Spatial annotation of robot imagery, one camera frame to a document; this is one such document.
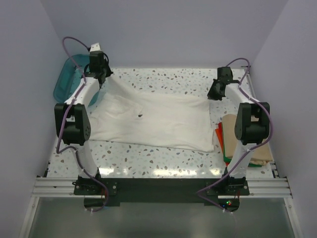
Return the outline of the white printed t shirt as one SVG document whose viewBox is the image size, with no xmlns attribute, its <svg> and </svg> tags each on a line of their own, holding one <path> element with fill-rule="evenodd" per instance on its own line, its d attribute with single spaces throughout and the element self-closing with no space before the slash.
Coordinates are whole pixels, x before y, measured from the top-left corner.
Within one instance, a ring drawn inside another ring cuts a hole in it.
<svg viewBox="0 0 317 238">
<path fill-rule="evenodd" d="M 90 115 L 90 140 L 213 151 L 207 99 L 143 92 L 110 77 Z"/>
</svg>

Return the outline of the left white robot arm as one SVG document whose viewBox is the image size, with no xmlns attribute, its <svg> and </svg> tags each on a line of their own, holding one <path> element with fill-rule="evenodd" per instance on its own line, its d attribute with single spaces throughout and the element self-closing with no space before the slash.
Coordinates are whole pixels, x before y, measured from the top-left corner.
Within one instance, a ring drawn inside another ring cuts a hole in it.
<svg viewBox="0 0 317 238">
<path fill-rule="evenodd" d="M 74 152 L 79 177 L 89 178 L 85 189 L 91 194 L 98 194 L 103 188 L 99 169 L 95 164 L 89 146 L 91 124 L 87 107 L 99 92 L 107 77 L 112 75 L 108 57 L 102 50 L 90 49 L 89 63 L 84 67 L 79 86 L 64 103 L 54 107 L 55 127 L 58 137 L 56 153 L 71 149 Z"/>
</svg>

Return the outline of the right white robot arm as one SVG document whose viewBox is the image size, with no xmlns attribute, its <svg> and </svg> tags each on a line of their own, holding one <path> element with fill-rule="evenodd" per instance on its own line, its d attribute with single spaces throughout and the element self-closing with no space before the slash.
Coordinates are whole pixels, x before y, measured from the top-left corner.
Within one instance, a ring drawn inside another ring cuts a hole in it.
<svg viewBox="0 0 317 238">
<path fill-rule="evenodd" d="M 221 179 L 212 184 L 221 184 L 222 192 L 231 195 L 238 189 L 238 184 L 246 180 L 254 150 L 270 140 L 270 106 L 247 94 L 240 81 L 233 79 L 233 72 L 228 66 L 217 68 L 217 78 L 213 80 L 207 97 L 214 101 L 221 101 L 226 97 L 238 106 L 234 126 L 234 135 L 238 142 L 233 158 Z"/>
</svg>

